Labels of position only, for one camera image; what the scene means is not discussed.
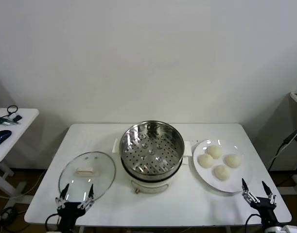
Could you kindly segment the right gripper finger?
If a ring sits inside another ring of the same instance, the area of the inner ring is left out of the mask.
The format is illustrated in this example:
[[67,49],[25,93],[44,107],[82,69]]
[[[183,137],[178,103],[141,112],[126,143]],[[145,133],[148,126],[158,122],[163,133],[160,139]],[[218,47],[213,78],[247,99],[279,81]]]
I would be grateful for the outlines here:
[[269,199],[269,203],[271,205],[274,205],[276,206],[276,195],[274,195],[270,189],[270,187],[264,182],[262,181],[262,185],[263,185],[263,188],[264,188],[264,191]]
[[249,191],[248,185],[243,178],[242,178],[242,189],[243,189],[242,196],[248,204],[260,202],[260,200]]

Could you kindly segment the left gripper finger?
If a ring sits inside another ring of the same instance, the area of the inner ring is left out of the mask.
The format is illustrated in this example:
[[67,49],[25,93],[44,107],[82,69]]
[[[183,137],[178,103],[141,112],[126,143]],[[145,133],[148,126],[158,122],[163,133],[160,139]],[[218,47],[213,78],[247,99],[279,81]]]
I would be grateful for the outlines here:
[[61,191],[60,196],[55,198],[55,202],[57,205],[57,209],[64,209],[66,200],[66,194],[68,192],[69,183],[65,186],[65,188]]
[[90,207],[94,204],[94,190],[93,190],[93,184],[90,187],[88,198],[80,203],[77,208],[81,210],[89,210]]

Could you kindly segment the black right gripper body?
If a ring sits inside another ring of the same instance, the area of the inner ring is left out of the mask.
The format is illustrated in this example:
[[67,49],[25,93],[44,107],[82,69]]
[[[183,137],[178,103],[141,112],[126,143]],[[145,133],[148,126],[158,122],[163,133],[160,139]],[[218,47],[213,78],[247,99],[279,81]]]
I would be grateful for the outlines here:
[[264,229],[278,227],[279,222],[274,213],[277,205],[275,203],[272,203],[272,201],[268,198],[258,197],[258,200],[259,201],[257,202],[252,201],[250,203],[250,207],[258,211],[261,218],[262,227]]

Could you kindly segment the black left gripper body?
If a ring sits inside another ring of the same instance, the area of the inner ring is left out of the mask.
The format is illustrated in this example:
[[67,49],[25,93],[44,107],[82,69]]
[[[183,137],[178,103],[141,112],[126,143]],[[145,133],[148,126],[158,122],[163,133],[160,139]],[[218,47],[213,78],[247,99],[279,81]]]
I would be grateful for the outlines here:
[[86,210],[78,208],[79,202],[66,202],[63,207],[57,208],[57,213],[60,216],[58,230],[62,233],[72,233],[78,218],[85,215]]

